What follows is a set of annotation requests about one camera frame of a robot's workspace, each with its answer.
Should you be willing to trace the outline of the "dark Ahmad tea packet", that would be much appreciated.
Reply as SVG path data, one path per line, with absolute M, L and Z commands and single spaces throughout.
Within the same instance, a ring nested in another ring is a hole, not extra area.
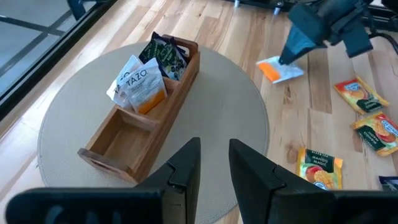
M 185 57 L 178 47 L 170 40 L 151 39 L 139 54 L 142 63 L 155 58 L 161 68 L 162 75 L 173 80 L 180 80 L 187 67 Z
M 384 191 L 398 192 L 398 177 L 379 176 L 379 181 Z
M 172 37 L 172 36 L 171 36 L 171 37 L 166 37 L 165 35 L 160 36 L 158 33 L 153 32 L 153 33 L 152 33 L 152 39 L 154 39 L 154 40 L 162 40 L 163 42 L 167 42 L 167 43 L 170 42 L 170 43 L 178 50 L 179 56 L 182 56 L 182 58 L 184 59 L 184 61 L 188 63 L 188 58 L 187 58 L 187 56 L 185 55 L 186 51 L 185 51 L 184 49 L 180 48 L 180 47 L 177 45 L 177 42 L 176 42 L 176 40 L 175 40 L 174 37 Z

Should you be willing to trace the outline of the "white orange Tazo tea packet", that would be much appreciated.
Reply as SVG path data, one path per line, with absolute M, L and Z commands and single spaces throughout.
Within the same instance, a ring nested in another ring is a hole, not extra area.
M 127 77 L 120 88 L 120 97 L 139 114 L 148 113 L 167 97 L 156 58 L 150 59 Z
M 143 77 L 139 74 L 139 68 L 142 66 L 142 62 L 135 55 L 131 55 L 106 92 L 122 108 L 136 110 L 132 97 L 142 86 Z
M 271 83 L 279 83 L 304 74 L 304 71 L 296 64 L 281 65 L 279 59 L 279 56 L 274 56 L 256 62 L 258 69 Z

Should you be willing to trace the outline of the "wooden three-compartment tea box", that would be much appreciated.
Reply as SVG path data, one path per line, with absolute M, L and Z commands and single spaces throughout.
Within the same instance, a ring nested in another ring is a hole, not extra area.
M 200 70 L 198 44 L 179 37 L 175 41 L 188 49 L 183 78 L 165 78 L 168 96 L 147 114 L 113 106 L 86 147 L 78 151 L 89 165 L 134 184 L 147 178 Z

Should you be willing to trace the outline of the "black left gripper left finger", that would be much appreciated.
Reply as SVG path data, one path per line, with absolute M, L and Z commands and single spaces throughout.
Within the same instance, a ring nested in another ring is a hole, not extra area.
M 146 180 L 134 224 L 194 224 L 200 188 L 201 142 L 191 138 Z

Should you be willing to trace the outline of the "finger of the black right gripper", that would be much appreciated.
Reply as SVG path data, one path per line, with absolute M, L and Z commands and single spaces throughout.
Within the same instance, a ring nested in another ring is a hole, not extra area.
M 330 28 L 314 7 L 298 3 L 288 16 L 292 27 L 279 58 L 281 65 L 290 65 L 312 50 L 326 48 L 324 41 Z

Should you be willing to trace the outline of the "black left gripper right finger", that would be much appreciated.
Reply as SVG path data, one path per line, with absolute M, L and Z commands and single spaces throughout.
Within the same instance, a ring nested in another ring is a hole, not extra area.
M 328 224 L 335 196 L 229 140 L 231 180 L 244 224 Z

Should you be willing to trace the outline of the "round grey table mat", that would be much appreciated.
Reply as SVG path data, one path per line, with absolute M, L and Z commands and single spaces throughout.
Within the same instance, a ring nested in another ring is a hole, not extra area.
M 128 187 L 130 183 L 98 170 L 78 156 L 113 102 L 106 91 L 137 43 L 108 52 L 81 68 L 51 102 L 38 139 L 38 162 L 48 187 Z M 236 205 L 229 168 L 229 141 L 238 139 L 260 153 L 269 128 L 262 97 L 231 60 L 200 48 L 200 71 L 154 163 L 158 169 L 189 139 L 201 140 L 201 177 L 196 224 L 210 224 Z

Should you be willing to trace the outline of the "yellow mango tea packet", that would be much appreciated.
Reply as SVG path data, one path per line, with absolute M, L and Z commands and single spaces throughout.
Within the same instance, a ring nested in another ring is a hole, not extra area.
M 343 160 L 301 147 L 298 150 L 296 174 L 323 190 L 341 190 Z
M 398 151 L 398 125 L 383 112 L 356 121 L 351 127 L 379 156 Z
M 390 105 L 359 76 L 337 83 L 334 88 L 360 114 L 373 113 Z

